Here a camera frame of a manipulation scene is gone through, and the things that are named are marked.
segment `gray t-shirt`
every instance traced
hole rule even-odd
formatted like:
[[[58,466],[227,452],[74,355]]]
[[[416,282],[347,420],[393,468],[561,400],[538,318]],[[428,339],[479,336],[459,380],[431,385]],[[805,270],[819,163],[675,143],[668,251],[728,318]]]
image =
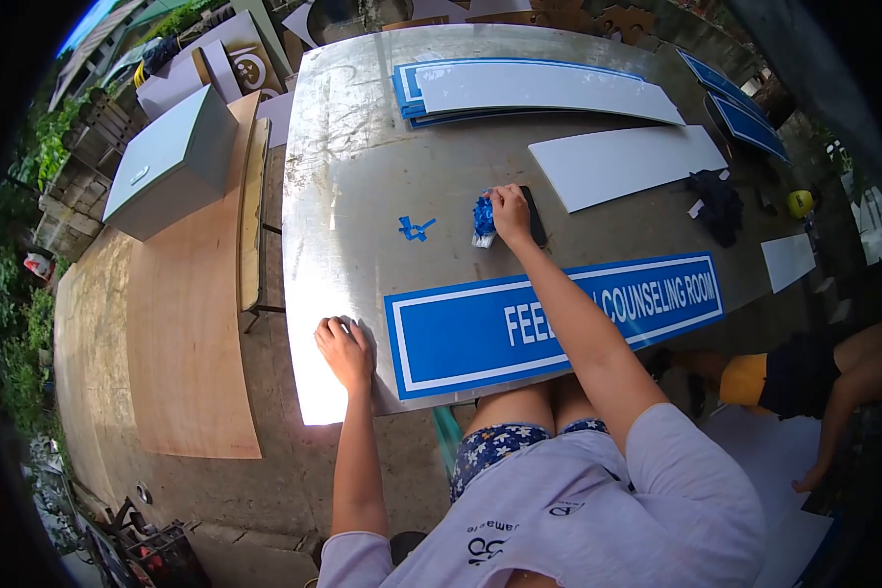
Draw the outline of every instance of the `gray t-shirt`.
[[[728,453],[670,404],[637,418],[626,453],[597,431],[531,445],[478,474],[394,571],[385,537],[330,537],[318,586],[492,588],[514,569],[567,587],[751,586],[764,515]]]

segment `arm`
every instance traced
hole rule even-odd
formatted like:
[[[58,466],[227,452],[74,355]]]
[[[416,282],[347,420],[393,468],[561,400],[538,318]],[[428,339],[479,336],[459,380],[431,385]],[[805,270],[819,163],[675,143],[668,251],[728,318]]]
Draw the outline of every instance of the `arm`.
[[[621,332],[529,235],[529,207],[515,184],[493,188],[497,234],[516,254],[556,339],[595,412],[624,453],[631,425],[644,410],[669,402],[643,369]]]
[[[368,531],[387,536],[388,515],[369,402],[372,355],[362,330],[351,323],[350,331],[352,338],[334,317],[321,320],[314,334],[317,347],[349,394],[333,475],[330,532]]]

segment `black shorts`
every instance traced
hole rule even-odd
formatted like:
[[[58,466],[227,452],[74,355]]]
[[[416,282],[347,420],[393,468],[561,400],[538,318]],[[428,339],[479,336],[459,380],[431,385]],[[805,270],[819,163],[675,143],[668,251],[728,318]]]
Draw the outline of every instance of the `black shorts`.
[[[862,329],[841,323],[819,332],[795,333],[767,354],[764,390],[758,406],[781,419],[801,415],[823,418],[840,370],[833,348]]]

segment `woman's right hand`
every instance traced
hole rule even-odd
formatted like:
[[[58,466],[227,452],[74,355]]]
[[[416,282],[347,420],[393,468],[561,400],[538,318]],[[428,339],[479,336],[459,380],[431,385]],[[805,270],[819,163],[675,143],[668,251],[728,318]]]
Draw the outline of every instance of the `woman's right hand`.
[[[496,234],[510,249],[524,240],[532,240],[529,233],[529,205],[518,185],[498,185],[484,195],[494,205]]]

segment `forearm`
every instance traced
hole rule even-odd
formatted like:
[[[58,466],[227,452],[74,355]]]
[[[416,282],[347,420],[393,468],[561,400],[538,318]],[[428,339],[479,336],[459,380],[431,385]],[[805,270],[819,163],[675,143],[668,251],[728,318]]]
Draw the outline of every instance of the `forearm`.
[[[637,417],[666,396],[608,316],[531,239],[515,244],[514,253],[585,395],[623,453]]]
[[[370,531],[388,535],[382,473],[368,393],[351,393],[333,476],[331,534]]]

